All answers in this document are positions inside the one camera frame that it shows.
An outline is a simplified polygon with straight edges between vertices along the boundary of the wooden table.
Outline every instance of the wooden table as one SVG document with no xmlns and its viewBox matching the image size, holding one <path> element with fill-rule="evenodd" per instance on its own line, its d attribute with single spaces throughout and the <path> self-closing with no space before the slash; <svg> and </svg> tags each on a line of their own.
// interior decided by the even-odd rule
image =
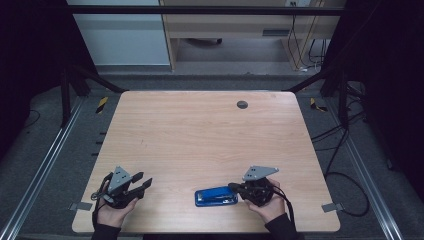
<svg viewBox="0 0 424 240">
<path fill-rule="evenodd" d="M 237 107 L 240 100 L 246 109 Z M 124 232 L 267 232 L 241 198 L 223 207 L 194 203 L 196 190 L 241 183 L 251 165 L 280 169 L 269 178 L 281 183 L 292 202 L 298 231 L 340 227 L 337 214 L 321 208 L 332 200 L 293 93 L 125 92 L 83 202 L 92 202 L 90 195 L 117 165 L 132 175 L 144 172 L 133 187 L 153 178 Z M 92 232 L 91 212 L 78 211 L 72 227 Z"/>
</svg>

